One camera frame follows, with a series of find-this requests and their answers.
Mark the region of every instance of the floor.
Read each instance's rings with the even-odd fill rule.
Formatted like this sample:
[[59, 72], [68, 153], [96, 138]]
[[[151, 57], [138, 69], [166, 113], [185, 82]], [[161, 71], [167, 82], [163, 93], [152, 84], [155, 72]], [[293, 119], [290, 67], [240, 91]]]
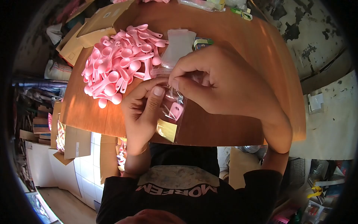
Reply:
[[93, 201], [101, 203], [104, 187], [100, 174], [100, 144], [101, 134], [92, 132], [91, 155], [74, 160], [77, 183], [82, 196], [77, 198], [92, 209], [95, 209]]

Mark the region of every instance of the small box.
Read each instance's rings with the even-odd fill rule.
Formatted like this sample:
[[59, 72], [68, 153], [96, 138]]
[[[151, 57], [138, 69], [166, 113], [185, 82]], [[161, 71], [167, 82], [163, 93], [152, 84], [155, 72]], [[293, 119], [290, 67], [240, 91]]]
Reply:
[[224, 4], [215, 4], [215, 8], [217, 10], [222, 10], [224, 8], [224, 6], [225, 6], [225, 3]]
[[210, 46], [213, 43], [214, 43], [214, 41], [210, 38], [195, 37], [193, 46], [194, 46], [195, 50], [198, 50], [202, 47]]

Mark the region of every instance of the plastic bag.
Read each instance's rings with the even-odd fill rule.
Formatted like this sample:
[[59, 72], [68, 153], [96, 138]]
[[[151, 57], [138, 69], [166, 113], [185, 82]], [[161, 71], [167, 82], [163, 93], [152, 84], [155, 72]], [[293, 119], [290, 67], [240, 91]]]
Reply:
[[197, 34], [187, 29], [168, 30], [169, 45], [162, 56], [161, 65], [173, 69], [179, 58], [193, 51], [193, 43]]
[[167, 85], [165, 96], [160, 105], [162, 114], [157, 123], [156, 132], [163, 138], [175, 143], [180, 129], [182, 115], [184, 113], [184, 97], [173, 87]]

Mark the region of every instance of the orange table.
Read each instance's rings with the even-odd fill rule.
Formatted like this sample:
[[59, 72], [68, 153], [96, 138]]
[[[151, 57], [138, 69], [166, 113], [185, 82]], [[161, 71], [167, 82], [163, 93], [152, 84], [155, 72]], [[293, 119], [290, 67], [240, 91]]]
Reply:
[[[306, 122], [300, 81], [291, 55], [278, 30], [272, 25], [254, 18], [242, 19], [226, 12], [206, 12], [193, 7], [150, 2], [139, 6], [139, 17], [131, 22], [144, 23], [167, 39], [169, 29], [189, 29], [197, 37], [211, 38], [214, 42], [226, 40], [255, 68], [274, 90], [293, 127], [293, 140], [306, 138]], [[92, 48], [83, 49], [71, 77], [63, 100], [60, 121], [66, 125], [106, 135], [125, 137], [121, 105], [108, 103], [98, 107], [98, 99], [86, 95], [81, 72]], [[124, 97], [141, 80], [135, 78]], [[198, 146], [247, 146], [264, 143], [259, 120], [244, 116], [213, 115], [187, 100], [182, 115], [177, 144]], [[155, 134], [152, 142], [169, 143]]]

